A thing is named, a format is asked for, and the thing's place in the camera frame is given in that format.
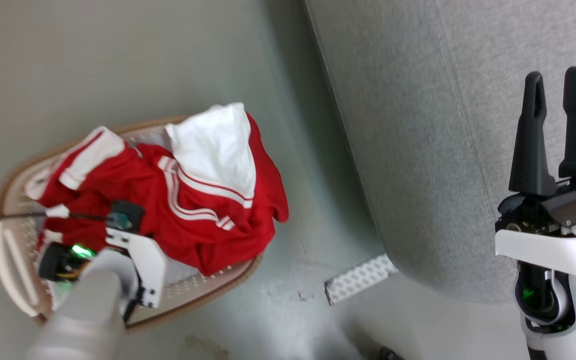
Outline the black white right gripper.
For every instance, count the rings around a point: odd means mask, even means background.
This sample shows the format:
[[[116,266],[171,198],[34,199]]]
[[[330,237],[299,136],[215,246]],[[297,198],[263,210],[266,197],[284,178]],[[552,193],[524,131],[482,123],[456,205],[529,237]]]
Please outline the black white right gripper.
[[[560,178],[576,179],[576,66],[564,76],[566,113],[564,157]],[[499,206],[495,225],[495,253],[576,276],[576,187],[564,183],[559,194],[547,165],[544,123],[547,116],[543,76],[526,75],[521,114],[515,137],[509,190],[514,194]]]

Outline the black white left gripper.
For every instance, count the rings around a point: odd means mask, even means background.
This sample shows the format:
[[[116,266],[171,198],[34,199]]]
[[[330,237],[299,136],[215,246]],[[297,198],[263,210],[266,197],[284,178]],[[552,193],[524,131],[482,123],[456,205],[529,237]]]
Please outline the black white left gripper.
[[[107,231],[99,251],[81,244],[52,242],[38,261],[38,276],[56,283],[77,283],[93,271],[119,277],[125,303],[157,308],[168,269],[167,257],[150,237],[126,231]]]

